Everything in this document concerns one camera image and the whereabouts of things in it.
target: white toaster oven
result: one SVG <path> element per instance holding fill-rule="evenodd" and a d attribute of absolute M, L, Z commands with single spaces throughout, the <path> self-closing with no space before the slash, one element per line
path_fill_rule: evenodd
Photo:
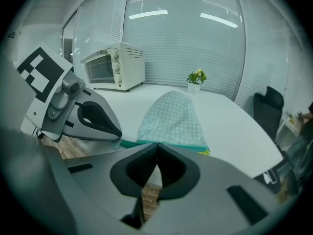
<path fill-rule="evenodd" d="M 141 48 L 124 42 L 113 43 L 81 60 L 91 88 L 128 91 L 145 81 Z"/>

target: chair backrest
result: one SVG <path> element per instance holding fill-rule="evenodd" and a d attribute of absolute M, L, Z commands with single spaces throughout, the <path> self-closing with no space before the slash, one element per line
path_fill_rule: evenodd
<path fill-rule="evenodd" d="M 283 96 L 271 87 L 267 87 L 265 96 L 254 94 L 253 117 L 269 137 L 275 141 L 284 107 Z"/>

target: ceiling light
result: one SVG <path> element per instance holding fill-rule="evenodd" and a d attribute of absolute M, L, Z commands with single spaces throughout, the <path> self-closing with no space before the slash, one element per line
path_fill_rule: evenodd
<path fill-rule="evenodd" d="M 142 17 L 147 17 L 147 16 L 163 15 L 163 14 L 167 14 L 167 10 L 157 10 L 157 11 L 144 12 L 144 13 L 129 16 L 129 18 L 135 19 L 135 18 L 142 18 Z"/>
<path fill-rule="evenodd" d="M 228 26 L 233 27 L 233 28 L 237 28 L 238 27 L 238 25 L 236 25 L 236 24 L 234 24 L 234 23 L 232 23 L 230 21 L 224 20 L 222 18 L 214 17 L 214 16 L 211 16 L 211 15 L 208 15 L 208 14 L 205 14 L 205 13 L 201 13 L 200 17 L 212 19 L 214 21 L 223 23 L 223 24 L 228 25 Z"/>

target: gingham fabric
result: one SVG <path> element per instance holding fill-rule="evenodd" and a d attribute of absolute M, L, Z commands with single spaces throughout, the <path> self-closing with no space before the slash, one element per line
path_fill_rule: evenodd
<path fill-rule="evenodd" d="M 168 92 L 154 102 L 141 124 L 137 142 L 208 150 L 194 105 L 189 96 L 179 92 Z"/>

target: floor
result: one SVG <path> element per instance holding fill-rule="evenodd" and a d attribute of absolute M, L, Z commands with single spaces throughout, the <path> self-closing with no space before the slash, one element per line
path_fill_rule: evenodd
<path fill-rule="evenodd" d="M 79 146 L 76 139 L 64 135 L 59 143 L 52 141 L 47 136 L 44 136 L 41 141 L 44 145 L 56 147 L 60 151 L 63 159 L 91 156 L 88 151 Z M 152 216 L 153 212 L 157 208 L 157 199 L 160 190 L 161 187 L 153 184 L 147 184 L 142 189 L 142 205 L 144 219 L 146 221 Z"/>

